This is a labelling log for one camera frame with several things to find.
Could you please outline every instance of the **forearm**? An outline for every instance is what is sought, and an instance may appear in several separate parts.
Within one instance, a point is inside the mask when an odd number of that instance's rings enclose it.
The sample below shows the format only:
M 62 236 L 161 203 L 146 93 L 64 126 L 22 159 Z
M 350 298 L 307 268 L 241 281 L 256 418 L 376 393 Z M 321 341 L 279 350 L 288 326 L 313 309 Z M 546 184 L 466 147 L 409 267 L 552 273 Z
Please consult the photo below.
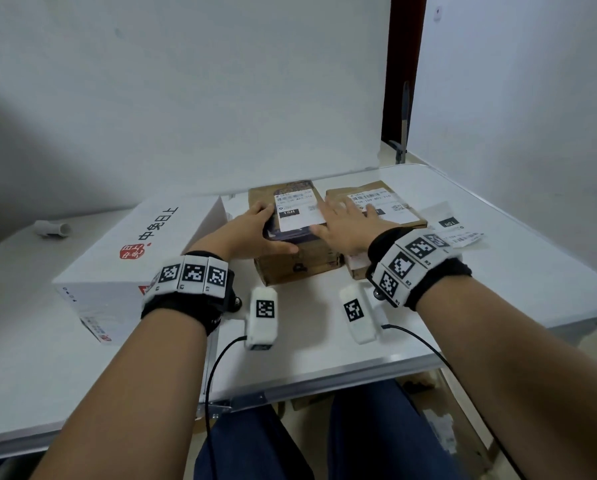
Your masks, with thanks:
M 70 416 L 34 473 L 41 479 L 180 479 L 203 375 L 203 325 L 146 316 Z
M 526 476 L 595 476 L 594 361 L 466 276 L 439 281 L 417 311 Z

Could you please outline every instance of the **person's left hand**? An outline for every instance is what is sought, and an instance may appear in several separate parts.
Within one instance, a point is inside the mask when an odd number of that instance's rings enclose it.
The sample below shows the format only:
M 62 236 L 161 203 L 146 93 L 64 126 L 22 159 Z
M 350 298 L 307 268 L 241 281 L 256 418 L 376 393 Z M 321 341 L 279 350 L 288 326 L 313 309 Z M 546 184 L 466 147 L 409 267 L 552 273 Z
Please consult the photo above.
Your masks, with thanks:
M 189 251 L 208 251 L 221 256 L 224 261 L 231 261 L 268 254 L 297 253 L 299 249 L 295 244 L 269 241 L 262 236 L 262 228 L 273 213 L 274 204 L 265 206 L 263 202 L 256 202 L 246 213 L 201 238 L 183 254 Z

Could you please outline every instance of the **jeans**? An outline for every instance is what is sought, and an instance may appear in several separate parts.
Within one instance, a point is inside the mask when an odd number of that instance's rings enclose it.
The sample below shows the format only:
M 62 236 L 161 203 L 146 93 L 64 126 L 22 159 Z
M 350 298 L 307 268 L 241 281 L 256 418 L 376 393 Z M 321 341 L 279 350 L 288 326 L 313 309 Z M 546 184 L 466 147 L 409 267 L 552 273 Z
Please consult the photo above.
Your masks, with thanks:
M 314 478 L 269 405 L 223 415 L 211 435 L 218 480 Z M 467 478 L 393 379 L 336 393 L 327 453 L 330 480 Z M 212 480 L 207 442 L 194 479 Z

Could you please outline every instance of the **table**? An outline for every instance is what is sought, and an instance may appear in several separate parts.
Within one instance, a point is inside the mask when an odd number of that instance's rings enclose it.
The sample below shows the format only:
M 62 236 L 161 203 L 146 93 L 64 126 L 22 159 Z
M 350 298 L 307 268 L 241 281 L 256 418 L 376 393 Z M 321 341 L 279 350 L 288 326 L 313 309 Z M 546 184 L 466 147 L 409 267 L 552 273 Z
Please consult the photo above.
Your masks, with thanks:
M 486 237 L 464 250 L 475 277 L 570 341 L 597 326 L 597 273 L 435 170 L 399 165 L 315 181 L 329 188 L 383 180 L 416 209 L 451 202 L 457 216 Z M 237 214 L 246 195 L 225 198 Z M 91 387 L 117 348 L 100 345 L 54 291 L 51 280 L 128 211 L 66 219 L 74 232 L 42 239 L 25 228 L 0 243 L 0 458 L 40 451 Z M 247 309 L 261 282 L 251 262 L 235 262 L 237 293 Z M 276 345 L 246 352 L 237 344 L 217 368 L 212 401 L 233 408 L 346 387 L 440 365 L 422 344 L 396 330 L 359 346 L 347 329 L 338 290 L 346 268 L 276 287 Z M 434 344 L 418 315 L 386 308 L 391 323 Z M 243 322 L 219 328 L 218 351 L 242 335 Z

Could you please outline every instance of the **white paper roll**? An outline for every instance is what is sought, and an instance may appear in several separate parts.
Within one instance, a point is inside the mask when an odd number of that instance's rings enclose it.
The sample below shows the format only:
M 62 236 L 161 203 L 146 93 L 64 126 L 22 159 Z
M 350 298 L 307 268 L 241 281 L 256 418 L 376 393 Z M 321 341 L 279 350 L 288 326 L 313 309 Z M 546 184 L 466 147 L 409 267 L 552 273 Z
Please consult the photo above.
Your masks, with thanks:
M 72 229 L 69 224 L 64 222 L 52 223 L 49 221 L 36 221 L 34 222 L 34 232 L 38 235 L 59 235 L 61 237 L 67 237 L 72 233 Z

